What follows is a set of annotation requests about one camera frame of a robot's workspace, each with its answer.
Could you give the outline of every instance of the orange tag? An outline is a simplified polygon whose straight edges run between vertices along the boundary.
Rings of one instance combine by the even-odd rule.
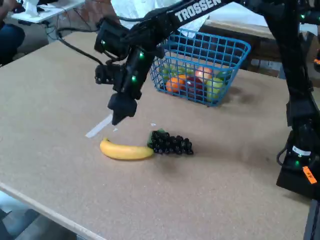
[[[317,180],[315,179],[315,177],[313,176],[313,174],[311,173],[310,169],[307,166],[303,167],[303,172],[311,184],[317,183]]]

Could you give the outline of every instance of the banana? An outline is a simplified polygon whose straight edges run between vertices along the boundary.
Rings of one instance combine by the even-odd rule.
[[[112,159],[139,160],[152,156],[154,150],[147,146],[128,146],[110,142],[104,138],[100,143],[101,152]]]

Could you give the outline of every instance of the tabletop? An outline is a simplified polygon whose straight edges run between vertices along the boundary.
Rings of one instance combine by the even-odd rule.
[[[13,13],[9,16],[13,19],[39,24],[83,4],[85,4],[85,0],[58,0],[57,2],[48,3],[47,5],[40,5],[39,7],[43,8],[44,11],[39,12],[38,16],[31,16],[25,12]]]
[[[95,37],[66,40],[106,60]],[[239,70],[224,103],[206,107],[148,77],[135,116],[87,138],[112,113],[96,65],[57,41],[0,68],[0,190],[88,240],[303,238],[310,201],[276,186],[290,131],[284,80]],[[103,137],[145,146],[160,128],[188,137],[194,156],[100,151]]]
[[[204,24],[213,28],[229,30],[229,31],[256,36],[264,39],[272,39],[272,40],[275,39],[267,26],[247,24],[247,23],[235,22],[235,21],[223,21],[223,20],[218,21],[216,19],[210,19],[210,18],[207,19]],[[317,27],[311,24],[300,25],[300,31],[302,33],[311,32],[314,35],[317,35]]]

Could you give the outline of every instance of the blue basket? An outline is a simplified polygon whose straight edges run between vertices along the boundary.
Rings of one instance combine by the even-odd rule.
[[[179,30],[161,44],[165,57],[155,58],[150,68],[154,86],[173,96],[217,106],[251,47],[233,38]]]

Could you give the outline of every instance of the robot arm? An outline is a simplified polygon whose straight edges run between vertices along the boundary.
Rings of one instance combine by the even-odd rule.
[[[111,60],[97,67],[95,79],[97,84],[113,84],[116,91],[108,104],[113,110],[112,124],[135,115],[136,100],[141,97],[141,87],[154,58],[164,57],[158,44],[179,27],[230,2],[264,16],[281,54],[289,91],[287,123],[292,131],[277,156],[282,166],[277,184],[320,200],[320,184],[311,184],[303,173],[303,167],[308,167],[320,180],[320,114],[312,96],[313,86],[299,34],[300,22],[320,24],[320,12],[302,0],[182,0],[149,12],[143,19],[137,19],[139,23],[131,29],[104,18],[94,48]],[[124,64],[114,64],[125,58]],[[285,151],[284,161],[280,162],[279,157]]]

